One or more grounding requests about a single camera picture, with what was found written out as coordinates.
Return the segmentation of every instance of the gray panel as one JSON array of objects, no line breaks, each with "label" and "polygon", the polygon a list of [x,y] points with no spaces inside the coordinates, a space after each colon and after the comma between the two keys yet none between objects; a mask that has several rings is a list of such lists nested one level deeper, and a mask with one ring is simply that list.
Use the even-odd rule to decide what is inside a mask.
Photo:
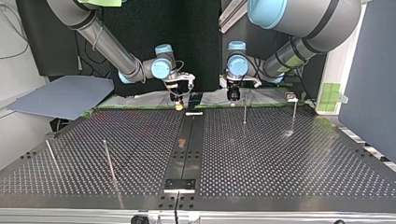
[{"label": "gray panel", "polygon": [[396,161],[396,1],[376,0],[367,7],[346,86],[340,120],[381,153]]},{"label": "gray panel", "polygon": [[78,119],[114,89],[109,79],[61,77],[8,105],[10,110],[60,119]]},{"label": "gray panel", "polygon": [[396,174],[327,119],[292,108],[206,110],[181,195],[199,211],[396,212]]},{"label": "gray panel", "polygon": [[172,155],[183,150],[186,127],[191,124],[173,110],[95,112],[51,143],[56,161],[42,145],[17,161],[16,169],[2,171],[0,207],[172,209],[170,197],[176,195],[165,197],[163,186],[167,178],[181,178],[184,159]]}]

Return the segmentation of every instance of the metal rod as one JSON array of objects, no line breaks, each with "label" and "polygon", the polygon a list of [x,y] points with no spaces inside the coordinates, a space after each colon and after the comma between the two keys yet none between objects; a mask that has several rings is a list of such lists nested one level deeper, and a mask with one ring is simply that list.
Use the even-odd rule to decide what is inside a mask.
[{"label": "metal rod", "polygon": [[294,103],[294,111],[293,111],[293,120],[296,118],[296,112],[297,112],[297,101]]},{"label": "metal rod", "polygon": [[114,173],[114,169],[113,169],[113,162],[111,161],[110,151],[108,150],[108,145],[107,145],[107,140],[106,139],[103,140],[103,147],[105,148],[107,161],[108,161],[108,166],[110,167],[110,172],[111,172],[111,175],[113,177],[113,180],[117,181],[116,174]]},{"label": "metal rod", "polygon": [[46,140],[46,143],[47,143],[47,147],[49,149],[49,153],[50,153],[52,159],[56,160],[55,154],[53,154],[52,146],[50,145],[50,141],[48,139]]},{"label": "metal rod", "polygon": [[247,123],[247,113],[248,113],[248,106],[245,105],[245,112],[244,112],[244,124]]}]

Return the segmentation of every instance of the white wall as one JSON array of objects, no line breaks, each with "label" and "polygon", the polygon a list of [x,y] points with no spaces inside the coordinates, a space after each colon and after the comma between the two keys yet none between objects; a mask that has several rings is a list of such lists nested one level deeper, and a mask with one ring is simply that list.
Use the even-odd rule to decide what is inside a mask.
[{"label": "white wall", "polygon": [[[361,19],[353,34],[338,48],[329,52],[325,68],[323,71],[323,78],[321,80],[320,89],[318,93],[318,102],[320,103],[320,96],[322,94],[322,87],[325,83],[340,83],[340,93],[344,94],[347,81],[349,78],[350,69],[352,67],[353,59],[355,56],[356,47],[358,44],[359,36],[361,34],[361,25],[363,23],[364,14],[367,5],[362,6]],[[320,115],[338,115],[340,113],[341,103],[339,103],[334,112],[318,111]]]},{"label": "white wall", "polygon": [[[15,0],[0,0],[16,9]],[[19,28],[18,21],[6,9],[6,14]],[[0,14],[0,58],[24,50],[26,43],[9,26]],[[12,113],[2,107],[45,84],[38,75],[32,52],[0,60],[0,169],[15,161],[21,154],[43,141],[50,132],[49,118]]]}]

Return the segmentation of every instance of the metal breadboard table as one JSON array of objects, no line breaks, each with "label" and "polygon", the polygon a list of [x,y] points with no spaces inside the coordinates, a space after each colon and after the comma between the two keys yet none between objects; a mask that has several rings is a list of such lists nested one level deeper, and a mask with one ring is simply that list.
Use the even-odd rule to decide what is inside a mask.
[{"label": "metal breadboard table", "polygon": [[299,109],[206,110],[183,178],[194,210],[396,213],[396,174],[326,120]]},{"label": "metal breadboard table", "polygon": [[[14,218],[55,208],[51,216],[73,210],[121,222],[152,212],[163,222],[194,212],[228,221],[274,212],[396,214],[396,174],[328,120],[303,108],[294,119],[288,107],[250,108],[246,124],[243,117],[243,108],[194,117],[96,111],[49,141],[52,153],[43,143],[0,172],[0,217],[23,223]],[[194,188],[165,190],[178,180]]]}]

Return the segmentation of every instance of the metal clamp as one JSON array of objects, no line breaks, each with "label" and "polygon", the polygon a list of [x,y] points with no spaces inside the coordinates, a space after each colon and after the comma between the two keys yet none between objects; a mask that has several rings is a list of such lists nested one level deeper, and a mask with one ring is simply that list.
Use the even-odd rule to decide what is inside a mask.
[{"label": "metal clamp", "polygon": [[164,82],[189,81],[189,90],[192,90],[194,88],[194,80],[195,75],[181,72],[171,75],[168,79],[164,80]]}]

